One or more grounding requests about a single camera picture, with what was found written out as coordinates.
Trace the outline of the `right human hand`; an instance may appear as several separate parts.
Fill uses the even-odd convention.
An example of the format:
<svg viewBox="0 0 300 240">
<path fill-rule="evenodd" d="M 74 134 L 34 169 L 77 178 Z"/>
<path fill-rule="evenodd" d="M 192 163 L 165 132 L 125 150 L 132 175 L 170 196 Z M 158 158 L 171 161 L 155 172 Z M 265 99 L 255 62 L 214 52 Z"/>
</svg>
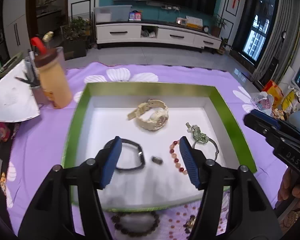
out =
<svg viewBox="0 0 300 240">
<path fill-rule="evenodd" d="M 299 198 L 295 209 L 300 209 L 300 185 L 292 186 L 292 171 L 287 168 L 281 181 L 281 185 L 277 194 L 277 201 L 282 202 L 287 200 L 290 196 Z"/>
</svg>

